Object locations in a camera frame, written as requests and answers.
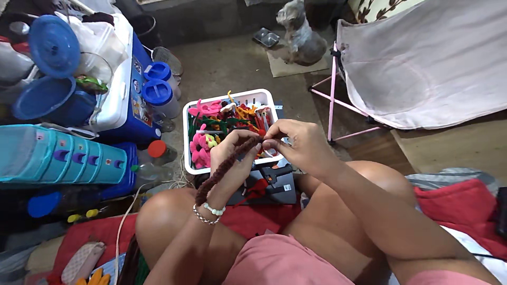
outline brown pipe cleaner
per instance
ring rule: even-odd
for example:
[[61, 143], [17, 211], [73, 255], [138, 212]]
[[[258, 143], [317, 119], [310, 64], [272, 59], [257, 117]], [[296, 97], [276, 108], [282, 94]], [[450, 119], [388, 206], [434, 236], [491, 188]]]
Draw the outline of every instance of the brown pipe cleaner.
[[236, 151], [231, 154], [226, 160], [224, 160], [215, 170], [213, 175], [204, 181], [197, 190], [197, 195], [195, 196], [195, 204], [197, 206], [204, 204], [207, 200], [208, 192], [211, 190], [211, 188], [213, 188], [213, 186], [215, 186], [215, 184], [224, 178], [225, 173], [231, 169], [236, 159], [238, 159], [238, 156], [248, 152], [257, 144], [262, 143], [262, 141], [263, 138], [261, 136], [251, 137], [242, 145], [240, 145]]

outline hand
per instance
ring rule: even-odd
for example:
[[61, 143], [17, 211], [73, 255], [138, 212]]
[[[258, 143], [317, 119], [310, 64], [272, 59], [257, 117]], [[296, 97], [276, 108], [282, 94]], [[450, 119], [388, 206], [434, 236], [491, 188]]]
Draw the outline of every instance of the hand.
[[[211, 175], [218, 166], [226, 160], [236, 147], [247, 141], [251, 137], [259, 136], [249, 130], [233, 130], [216, 147], [211, 148]], [[241, 162], [236, 161], [232, 168], [227, 171], [224, 178], [216, 184], [208, 193], [208, 204], [215, 209], [222, 208], [231, 195], [236, 191], [250, 175], [250, 170], [254, 159], [261, 149], [261, 144], [249, 150]]]
[[[280, 140], [287, 136], [293, 140], [292, 146]], [[326, 175], [338, 160], [317, 124], [280, 119], [264, 139], [264, 149], [276, 149], [290, 163], [316, 178]]]

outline dog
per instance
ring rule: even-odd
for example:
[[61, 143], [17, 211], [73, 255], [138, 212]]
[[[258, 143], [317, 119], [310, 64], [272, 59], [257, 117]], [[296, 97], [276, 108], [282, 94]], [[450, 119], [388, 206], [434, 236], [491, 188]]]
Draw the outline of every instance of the dog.
[[276, 21], [287, 30], [285, 40], [288, 44], [289, 57], [286, 63], [312, 65], [318, 62], [328, 48], [328, 43], [319, 34], [312, 31], [305, 13], [304, 0], [292, 0], [285, 4]]

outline metal dog bowl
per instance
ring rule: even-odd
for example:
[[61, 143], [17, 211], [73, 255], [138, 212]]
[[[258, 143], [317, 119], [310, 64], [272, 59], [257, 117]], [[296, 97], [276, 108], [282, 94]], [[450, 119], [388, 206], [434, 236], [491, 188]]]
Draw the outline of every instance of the metal dog bowl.
[[268, 48], [278, 44], [280, 41], [280, 37], [277, 34], [266, 28], [261, 28], [253, 35], [253, 38]]

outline bracelet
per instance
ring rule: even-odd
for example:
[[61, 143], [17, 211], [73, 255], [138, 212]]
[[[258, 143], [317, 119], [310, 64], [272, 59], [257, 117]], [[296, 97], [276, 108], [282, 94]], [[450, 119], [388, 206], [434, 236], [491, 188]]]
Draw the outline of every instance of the bracelet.
[[220, 221], [220, 216], [216, 221], [210, 221], [210, 220], [207, 220], [205, 217], [201, 216], [201, 214], [195, 208], [195, 204], [194, 204], [193, 209], [194, 209], [194, 214], [201, 220], [201, 222], [203, 222], [205, 224], [214, 225]]
[[213, 215], [216, 215], [216, 216], [221, 216], [221, 215], [223, 215], [223, 214], [224, 214], [224, 212], [225, 212], [225, 206], [224, 206], [224, 208], [223, 208], [223, 209], [221, 209], [221, 210], [217, 210], [217, 209], [213, 209], [213, 208], [211, 208], [211, 207], [209, 206], [209, 204], [208, 204], [208, 203], [204, 203], [204, 204], [202, 204], [202, 205], [203, 205], [206, 209], [210, 210], [210, 211], [211, 211], [211, 213], [212, 213]]

